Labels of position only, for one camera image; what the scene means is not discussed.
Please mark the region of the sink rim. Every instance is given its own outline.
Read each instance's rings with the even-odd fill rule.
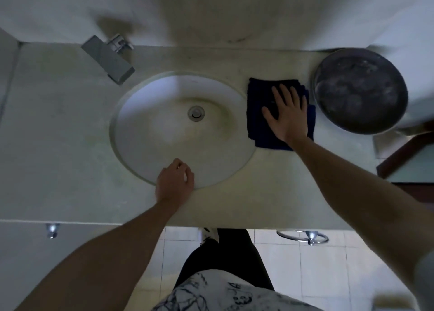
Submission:
[[[121,154],[118,151],[118,149],[116,147],[116,143],[115,143],[116,119],[117,119],[117,117],[119,115],[119,112],[121,111],[122,107],[127,102],[127,100],[129,100],[130,97],[133,94],[135,94],[136,92],[138,92],[140,89],[142,89],[143,87],[145,87],[149,83],[151,83],[153,81],[156,81],[156,80],[159,80],[159,79],[162,79],[162,78],[166,78],[166,77],[185,76],[185,75],[208,78],[208,79],[212,79],[212,80],[218,81],[220,83],[223,83],[223,84],[229,86],[231,89],[235,90],[237,92],[237,94],[239,94],[243,99],[247,100],[247,95],[246,94],[242,93],[238,88],[234,87],[231,83],[228,83],[226,80],[215,78],[212,75],[208,75],[208,74],[203,74],[203,73],[194,72],[194,71],[184,71],[184,70],[182,70],[182,71],[166,71],[166,72],[158,73],[158,74],[156,74],[156,75],[154,75],[152,77],[149,77],[149,78],[145,79],[141,83],[138,83],[132,89],[130,89],[128,92],[126,92],[124,95],[122,95],[122,97],[119,99],[119,101],[117,102],[116,106],[114,107],[114,109],[112,111],[110,122],[109,122],[108,136],[109,136],[109,140],[110,140],[110,146],[111,146],[111,149],[112,149],[113,153],[115,154],[117,160],[122,164],[122,166],[124,166],[135,177],[139,178],[140,180],[142,180],[142,181],[144,181],[144,182],[146,182],[146,183],[148,183],[148,184],[150,184],[152,186],[156,186],[156,183],[151,182],[148,179],[145,179],[144,177],[140,176],[129,165],[127,165],[127,163],[122,159]],[[194,188],[194,189],[195,190],[200,190],[200,189],[207,188],[207,187],[210,187],[210,186],[214,186],[216,184],[219,184],[219,183],[222,183],[222,182],[226,181],[227,179],[229,179],[230,177],[232,177],[233,175],[235,175],[237,172],[239,172],[244,166],[246,166],[250,162],[250,160],[252,159],[252,157],[255,154],[256,150],[257,150],[257,148],[254,148],[252,154],[250,155],[250,157],[248,158],[248,160],[245,162],[245,164],[243,166],[241,166],[239,169],[237,169],[229,177],[225,178],[224,180],[222,180],[220,182],[216,182],[214,184],[210,184],[210,185],[207,185],[207,186],[204,186],[204,187]]]

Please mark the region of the black pants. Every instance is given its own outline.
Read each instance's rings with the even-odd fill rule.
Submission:
[[[274,291],[258,250],[245,229],[218,229],[220,242],[207,239],[185,261],[175,287],[196,272],[224,270],[255,287]]]

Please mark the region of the towel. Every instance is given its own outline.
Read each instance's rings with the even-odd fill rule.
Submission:
[[[247,132],[249,138],[255,141],[255,145],[259,148],[289,150],[293,151],[288,144],[278,139],[267,121],[262,115],[262,107],[266,106],[274,118],[279,117],[279,111],[274,101],[274,95],[271,87],[275,86],[282,98],[282,91],[279,84],[285,85],[288,89],[292,86],[296,89],[300,99],[304,95],[307,100],[307,136],[313,141],[313,130],[315,128],[315,106],[309,104],[309,91],[299,83],[296,79],[267,81],[255,78],[249,79],[247,88]]]

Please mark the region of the metal drain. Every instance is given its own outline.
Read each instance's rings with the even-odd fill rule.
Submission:
[[[195,105],[188,110],[188,117],[192,121],[201,121],[205,116],[203,107]]]

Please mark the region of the oval sink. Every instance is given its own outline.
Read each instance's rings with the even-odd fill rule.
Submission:
[[[214,79],[149,79],[118,109],[110,125],[112,148],[124,166],[153,184],[179,158],[195,173],[196,188],[212,185],[243,167],[255,150],[247,137],[246,100]]]

